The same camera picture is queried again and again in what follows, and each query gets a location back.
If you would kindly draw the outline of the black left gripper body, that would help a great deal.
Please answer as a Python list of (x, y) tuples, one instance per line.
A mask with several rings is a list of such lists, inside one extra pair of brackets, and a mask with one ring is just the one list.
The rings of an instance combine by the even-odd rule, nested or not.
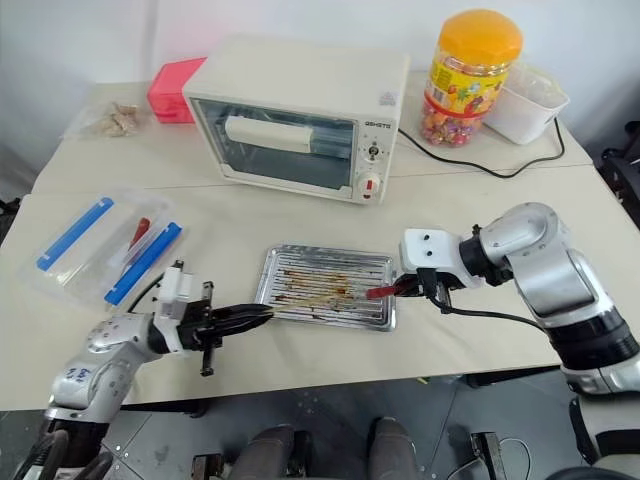
[(214, 374), (215, 351), (223, 345), (222, 338), (214, 333), (213, 290), (212, 281), (202, 284), (201, 298), (186, 304), (177, 328), (182, 348), (202, 353), (201, 376)]

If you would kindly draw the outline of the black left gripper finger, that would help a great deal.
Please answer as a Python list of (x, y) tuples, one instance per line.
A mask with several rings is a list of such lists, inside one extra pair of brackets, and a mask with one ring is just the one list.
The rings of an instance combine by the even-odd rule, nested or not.
[(216, 321), (241, 321), (259, 316), (271, 316), (273, 308), (264, 304), (237, 304), (214, 310)]
[(264, 325), (272, 317), (272, 314), (257, 314), (220, 320), (215, 326), (215, 336), (227, 337), (241, 334)]

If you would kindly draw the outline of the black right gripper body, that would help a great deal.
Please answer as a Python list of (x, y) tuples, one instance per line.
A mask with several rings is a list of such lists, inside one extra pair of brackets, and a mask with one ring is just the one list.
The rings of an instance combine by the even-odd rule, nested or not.
[(432, 268), (418, 268), (417, 277), (422, 286), (423, 295), (436, 306), (450, 306), (450, 289), (454, 277)]

